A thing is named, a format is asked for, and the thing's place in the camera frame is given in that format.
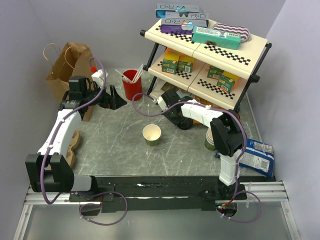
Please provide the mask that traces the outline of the green paper coffee cup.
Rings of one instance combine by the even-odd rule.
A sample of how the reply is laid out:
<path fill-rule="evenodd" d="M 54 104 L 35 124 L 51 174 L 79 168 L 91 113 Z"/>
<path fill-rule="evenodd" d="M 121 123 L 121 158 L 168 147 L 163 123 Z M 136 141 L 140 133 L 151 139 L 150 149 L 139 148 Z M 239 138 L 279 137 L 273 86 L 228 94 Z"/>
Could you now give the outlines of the green paper coffee cup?
<path fill-rule="evenodd" d="M 145 142 L 150 147 L 155 147 L 159 144 L 161 134 L 161 128 L 155 124 L 146 125 L 142 130 Z"/>

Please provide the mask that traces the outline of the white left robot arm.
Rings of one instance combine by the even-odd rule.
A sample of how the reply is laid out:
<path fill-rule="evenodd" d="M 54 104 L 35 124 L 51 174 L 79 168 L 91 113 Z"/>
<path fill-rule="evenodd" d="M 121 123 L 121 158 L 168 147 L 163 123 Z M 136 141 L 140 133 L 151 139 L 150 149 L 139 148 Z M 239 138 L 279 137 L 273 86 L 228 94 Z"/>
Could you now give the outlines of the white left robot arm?
<path fill-rule="evenodd" d="M 70 193 L 81 192 L 87 201 L 99 195 L 97 181 L 93 176 L 74 174 L 67 163 L 68 148 L 72 137 L 91 106 L 117 110 L 127 102 L 119 96 L 115 86 L 106 90 L 106 75 L 100 69 L 85 76 L 72 76 L 69 89 L 64 93 L 58 106 L 57 119 L 36 154 L 29 154 L 25 165 L 34 192 Z"/>

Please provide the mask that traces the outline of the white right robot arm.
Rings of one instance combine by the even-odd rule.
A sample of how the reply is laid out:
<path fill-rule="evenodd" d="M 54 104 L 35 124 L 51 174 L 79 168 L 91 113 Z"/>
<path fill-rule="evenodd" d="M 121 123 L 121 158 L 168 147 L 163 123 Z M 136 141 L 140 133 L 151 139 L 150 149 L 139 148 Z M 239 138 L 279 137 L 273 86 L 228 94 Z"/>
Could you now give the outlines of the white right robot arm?
<path fill-rule="evenodd" d="M 236 193 L 234 184 L 239 178 L 239 156 L 247 142 L 247 136 L 233 110 L 224 111 L 203 105 L 194 98 L 179 96 L 174 89 L 164 92 L 156 99 L 163 115 L 182 130 L 192 127 L 193 121 L 206 126 L 216 151 L 220 154 L 219 180 L 223 183 L 218 193 L 230 199 Z"/>

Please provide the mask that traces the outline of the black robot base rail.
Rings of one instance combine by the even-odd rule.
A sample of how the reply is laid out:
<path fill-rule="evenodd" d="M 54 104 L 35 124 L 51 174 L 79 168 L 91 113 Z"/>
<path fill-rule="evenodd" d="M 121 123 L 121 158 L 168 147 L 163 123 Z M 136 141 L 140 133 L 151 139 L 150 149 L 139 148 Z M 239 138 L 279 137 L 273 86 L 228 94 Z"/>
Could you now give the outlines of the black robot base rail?
<path fill-rule="evenodd" d="M 72 194 L 70 202 L 102 202 L 102 213 L 117 211 L 188 210 L 216 211 L 229 201 L 235 187 L 217 176 L 98 176 L 87 196 Z"/>

